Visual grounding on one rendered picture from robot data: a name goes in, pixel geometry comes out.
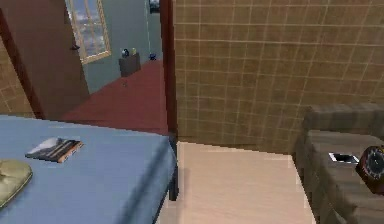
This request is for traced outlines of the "blue bed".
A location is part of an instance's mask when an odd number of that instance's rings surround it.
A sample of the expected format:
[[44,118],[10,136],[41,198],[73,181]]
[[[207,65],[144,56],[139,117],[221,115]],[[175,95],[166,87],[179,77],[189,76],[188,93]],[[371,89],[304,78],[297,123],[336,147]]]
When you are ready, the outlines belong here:
[[[83,142],[63,163],[25,154],[49,138]],[[0,158],[32,179],[0,224],[155,224],[177,168],[167,135],[0,115]]]

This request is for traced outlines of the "dark striped book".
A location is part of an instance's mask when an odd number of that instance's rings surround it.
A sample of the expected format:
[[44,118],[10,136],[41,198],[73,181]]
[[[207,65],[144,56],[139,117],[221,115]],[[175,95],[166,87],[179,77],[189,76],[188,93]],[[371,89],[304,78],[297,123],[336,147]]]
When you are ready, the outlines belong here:
[[63,163],[83,146],[82,141],[49,138],[25,154],[26,158]]

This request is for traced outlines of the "dark grey cabinet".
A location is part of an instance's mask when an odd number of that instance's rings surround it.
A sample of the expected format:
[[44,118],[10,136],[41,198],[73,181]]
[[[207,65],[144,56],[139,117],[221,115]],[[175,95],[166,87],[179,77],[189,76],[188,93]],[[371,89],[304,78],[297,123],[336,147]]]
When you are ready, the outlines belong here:
[[119,59],[120,72],[122,77],[127,77],[141,69],[140,55],[134,54]]

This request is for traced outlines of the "brown room door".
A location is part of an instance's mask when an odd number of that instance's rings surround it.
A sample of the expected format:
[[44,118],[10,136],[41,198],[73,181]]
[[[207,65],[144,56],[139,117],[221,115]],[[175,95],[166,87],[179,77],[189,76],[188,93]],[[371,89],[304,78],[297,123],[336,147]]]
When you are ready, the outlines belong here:
[[89,98],[65,0],[0,0],[0,37],[36,117],[59,120]]

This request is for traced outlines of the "white-edged black phone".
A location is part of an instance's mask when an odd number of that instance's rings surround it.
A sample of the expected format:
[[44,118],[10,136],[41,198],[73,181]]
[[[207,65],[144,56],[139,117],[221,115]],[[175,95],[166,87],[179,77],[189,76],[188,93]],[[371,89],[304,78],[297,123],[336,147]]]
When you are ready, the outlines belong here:
[[330,153],[329,157],[333,162],[348,163],[348,164],[357,164],[359,159],[350,154],[340,154],[340,153]]

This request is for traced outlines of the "grey-brown wooden dresser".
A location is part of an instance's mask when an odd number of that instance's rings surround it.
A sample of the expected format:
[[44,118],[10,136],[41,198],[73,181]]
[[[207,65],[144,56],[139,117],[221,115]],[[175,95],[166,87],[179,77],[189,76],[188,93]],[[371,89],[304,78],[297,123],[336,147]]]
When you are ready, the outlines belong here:
[[316,224],[384,224],[384,196],[370,191],[355,164],[331,158],[359,158],[370,146],[384,146],[384,104],[307,109],[292,157]]

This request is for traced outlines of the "red round alarm clock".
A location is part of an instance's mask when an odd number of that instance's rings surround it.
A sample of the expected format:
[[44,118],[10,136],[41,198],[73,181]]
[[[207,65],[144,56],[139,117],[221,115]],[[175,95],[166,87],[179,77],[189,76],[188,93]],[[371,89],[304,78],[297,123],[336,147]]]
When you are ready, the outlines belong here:
[[365,149],[355,170],[373,194],[384,196],[384,145]]

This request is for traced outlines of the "olive green pillow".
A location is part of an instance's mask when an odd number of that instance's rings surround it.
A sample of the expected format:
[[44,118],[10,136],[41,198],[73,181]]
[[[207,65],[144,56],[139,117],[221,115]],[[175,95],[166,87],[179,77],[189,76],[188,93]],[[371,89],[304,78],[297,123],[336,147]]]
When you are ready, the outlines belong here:
[[0,159],[0,210],[24,189],[32,176],[32,168],[26,162]]

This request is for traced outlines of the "window with tan frame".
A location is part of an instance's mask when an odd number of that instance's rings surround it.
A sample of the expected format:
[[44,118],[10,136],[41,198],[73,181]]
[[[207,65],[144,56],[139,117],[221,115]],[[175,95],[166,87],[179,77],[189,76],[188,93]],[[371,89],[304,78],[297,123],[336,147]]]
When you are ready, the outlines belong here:
[[83,64],[111,55],[102,0],[65,0],[76,50]]

